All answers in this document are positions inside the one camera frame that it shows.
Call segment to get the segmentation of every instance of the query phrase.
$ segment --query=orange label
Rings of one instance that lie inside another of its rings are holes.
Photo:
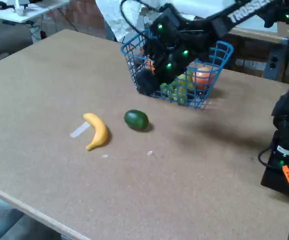
[[[288,183],[289,183],[289,167],[287,165],[284,165],[282,167],[282,171],[286,177],[286,179],[288,180]]]

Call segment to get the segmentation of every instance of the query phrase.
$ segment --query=blue wire basket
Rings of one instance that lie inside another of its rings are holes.
[[[145,43],[146,38],[138,34],[121,48],[136,86],[136,76],[141,70],[151,69],[152,72],[155,70],[154,62],[143,56]],[[178,76],[171,84],[161,84],[160,90],[153,93],[151,97],[168,100],[171,103],[176,102],[194,109],[200,108],[210,95],[233,51],[234,47],[231,44],[218,41],[215,47],[210,48],[206,62],[196,59],[187,67],[184,74]]]

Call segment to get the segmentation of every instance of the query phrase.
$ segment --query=avocado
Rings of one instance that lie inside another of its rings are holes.
[[[148,116],[139,110],[129,110],[124,114],[124,121],[129,128],[134,130],[144,130],[149,125]]]

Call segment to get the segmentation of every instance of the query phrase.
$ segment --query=floor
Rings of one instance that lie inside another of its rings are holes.
[[[74,26],[81,33],[97,36],[100,38],[106,37],[105,30],[95,29],[79,24],[75,24]],[[42,21],[42,29],[46,32],[47,36],[54,34],[56,30],[58,32],[63,29],[74,30],[73,27],[65,20],[58,21],[55,25],[52,19]],[[7,25],[3,24],[2,20],[0,20],[0,54],[13,54],[31,44],[32,38],[30,31],[25,24]]]
[[[77,30],[81,33],[105,38],[104,30],[93,29],[84,25],[75,24]],[[50,36],[63,29],[73,29],[65,21],[54,21],[47,19],[42,22],[42,29]],[[32,44],[32,38],[28,27],[24,24],[7,25],[0,20],[0,54],[9,53],[10,55],[26,48]],[[10,216],[14,214],[13,210],[0,210],[0,240],[60,240],[60,235],[37,222],[27,215],[23,215],[13,226],[10,224]]]

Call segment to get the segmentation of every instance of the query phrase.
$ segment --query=yellow banana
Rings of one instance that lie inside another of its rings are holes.
[[[93,140],[85,147],[87,151],[103,145],[108,139],[108,129],[100,117],[94,113],[85,113],[83,118],[86,122],[92,125],[95,129]]]

